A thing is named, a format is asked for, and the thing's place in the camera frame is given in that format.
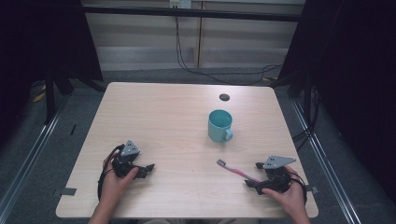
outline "forearm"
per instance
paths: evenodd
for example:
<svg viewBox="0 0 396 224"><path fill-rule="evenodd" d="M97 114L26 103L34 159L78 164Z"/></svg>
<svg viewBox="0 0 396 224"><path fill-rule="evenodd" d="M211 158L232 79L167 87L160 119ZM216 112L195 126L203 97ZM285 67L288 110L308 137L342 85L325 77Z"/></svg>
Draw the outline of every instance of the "forearm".
<svg viewBox="0 0 396 224"><path fill-rule="evenodd" d="M114 208L115 204L99 203L93 212L89 224L108 224L108 221L111 219L113 214Z"/></svg>
<svg viewBox="0 0 396 224"><path fill-rule="evenodd" d="M293 224L310 224L311 223L306 211L302 211L301 213L294 214L290 217L291 217L291 220L293 221Z"/></svg>

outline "mug handle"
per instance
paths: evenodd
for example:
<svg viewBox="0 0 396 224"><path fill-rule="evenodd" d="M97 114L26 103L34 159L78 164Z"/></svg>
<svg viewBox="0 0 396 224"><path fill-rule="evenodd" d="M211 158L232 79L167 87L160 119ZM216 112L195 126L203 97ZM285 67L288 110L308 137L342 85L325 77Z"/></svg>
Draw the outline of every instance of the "mug handle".
<svg viewBox="0 0 396 224"><path fill-rule="evenodd" d="M233 131L231 131L231 129L226 129L225 132L227 133L227 135L225 136L225 141L228 142L231 139L233 139Z"/></svg>

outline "wooden table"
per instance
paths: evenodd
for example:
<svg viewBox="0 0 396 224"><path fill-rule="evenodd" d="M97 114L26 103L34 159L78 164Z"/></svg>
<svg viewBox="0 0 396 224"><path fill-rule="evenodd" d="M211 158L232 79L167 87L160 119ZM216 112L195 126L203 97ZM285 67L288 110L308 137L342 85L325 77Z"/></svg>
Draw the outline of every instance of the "wooden table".
<svg viewBox="0 0 396 224"><path fill-rule="evenodd" d="M227 102L219 96L230 96ZM233 116L233 140L212 142L207 120L214 109ZM255 162L270 155L293 157L290 166L306 181L282 111L271 88L189 84L111 83L67 182L77 189L62 196L58 217L90 217L98 203L97 181L104 158L132 140L141 150L134 161L155 163L146 179L136 179L114 217L266 218L285 217L279 204L259 196L244 178L219 167L218 159L265 180ZM308 215L318 215L312 194Z"/></svg>

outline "wall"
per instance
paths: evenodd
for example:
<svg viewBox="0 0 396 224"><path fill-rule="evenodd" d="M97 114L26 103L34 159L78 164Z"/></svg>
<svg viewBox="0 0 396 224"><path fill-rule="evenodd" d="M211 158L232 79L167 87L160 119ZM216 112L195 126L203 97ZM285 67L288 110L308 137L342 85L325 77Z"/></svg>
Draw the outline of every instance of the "wall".
<svg viewBox="0 0 396 224"><path fill-rule="evenodd" d="M100 1L83 4L169 7L169 1ZM193 1L192 8L299 15L301 0ZM173 17L87 13L102 70L174 68L177 63ZM295 22L178 18L179 38L188 67L262 66L282 63Z"/></svg>

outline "teal mug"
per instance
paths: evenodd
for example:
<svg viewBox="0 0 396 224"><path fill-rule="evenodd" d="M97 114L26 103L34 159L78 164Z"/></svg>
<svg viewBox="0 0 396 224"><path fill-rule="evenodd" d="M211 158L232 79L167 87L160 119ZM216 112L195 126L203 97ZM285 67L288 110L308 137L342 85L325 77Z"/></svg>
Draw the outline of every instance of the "teal mug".
<svg viewBox="0 0 396 224"><path fill-rule="evenodd" d="M228 142L233 139L231 124L233 117L225 110L214 110L209 114L208 134L214 142Z"/></svg>

